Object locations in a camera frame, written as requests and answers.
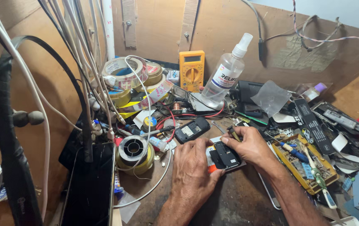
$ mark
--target blue screwdriver handle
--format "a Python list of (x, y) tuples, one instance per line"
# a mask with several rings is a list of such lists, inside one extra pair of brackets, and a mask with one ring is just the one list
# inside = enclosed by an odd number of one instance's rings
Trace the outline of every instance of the blue screwdriver handle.
[(284, 142), (280, 142), (280, 145), (282, 147), (285, 147), (290, 154), (292, 154), (293, 156), (295, 156), (297, 159), (299, 159), (301, 162), (303, 163), (309, 163), (308, 157), (305, 154), (302, 154), (300, 152), (298, 152), (297, 150), (295, 150), (294, 148), (290, 147), (290, 145), (285, 144)]
[(301, 162), (309, 163), (307, 156), (298, 152), (297, 150), (293, 149), (290, 153), (294, 155), (297, 159), (299, 159)]

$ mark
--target purple bottle cap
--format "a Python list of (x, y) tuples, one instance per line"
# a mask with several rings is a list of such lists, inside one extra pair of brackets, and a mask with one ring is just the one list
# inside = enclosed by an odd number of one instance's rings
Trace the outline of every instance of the purple bottle cap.
[(318, 91), (318, 92), (322, 92), (323, 90), (326, 90), (328, 87), (323, 84), (322, 82), (320, 82), (318, 85), (314, 86), (315, 89)]

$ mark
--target screwdriver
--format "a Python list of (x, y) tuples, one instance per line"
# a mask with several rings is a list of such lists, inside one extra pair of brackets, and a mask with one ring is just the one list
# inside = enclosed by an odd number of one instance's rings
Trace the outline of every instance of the screwdriver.
[(275, 139), (277, 142), (279, 142), (279, 144), (280, 144), (281, 147), (283, 147), (284, 149), (286, 149), (288, 152), (290, 152), (290, 154), (292, 154), (293, 156), (295, 156), (295, 157), (296, 157), (297, 159), (299, 159), (301, 162), (303, 162), (303, 163), (309, 163), (308, 158), (307, 158), (304, 154), (298, 152), (297, 150), (295, 150), (295, 149), (294, 149), (293, 147), (291, 147), (290, 145), (288, 145), (288, 144), (286, 144), (286, 143), (284, 143), (284, 142), (281, 142), (281, 141), (277, 140), (277, 139), (274, 138), (273, 136), (270, 136), (270, 137), (273, 138), (273, 139)]

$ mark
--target solder wire spool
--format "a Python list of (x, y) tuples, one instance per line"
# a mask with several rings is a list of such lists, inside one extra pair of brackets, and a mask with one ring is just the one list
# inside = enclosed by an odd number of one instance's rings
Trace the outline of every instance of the solder wire spool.
[(152, 167), (154, 149), (146, 140), (137, 135), (125, 137), (118, 146), (117, 164), (119, 168), (132, 168), (141, 159), (134, 170), (124, 171), (129, 175), (141, 175)]
[[(127, 59), (127, 62), (134, 69), (142, 82), (145, 82), (149, 76), (146, 72), (146, 61), (144, 61), (144, 59), (142, 58), (130, 57)], [(125, 57), (115, 58), (108, 61), (104, 65), (102, 75), (113, 76), (116, 79), (114, 85), (122, 90), (130, 90), (137, 86), (140, 86), (141, 81), (137, 79), (136, 75), (133, 72), (126, 75), (117, 76), (117, 74), (125, 68), (128, 68), (128, 65), (125, 62)]]

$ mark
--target yellow multimeter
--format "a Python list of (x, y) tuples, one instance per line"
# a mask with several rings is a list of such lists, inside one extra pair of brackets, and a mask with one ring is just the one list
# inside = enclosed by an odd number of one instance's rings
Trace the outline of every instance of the yellow multimeter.
[(181, 88), (191, 92), (199, 92), (203, 85), (204, 52), (179, 52), (179, 74)]

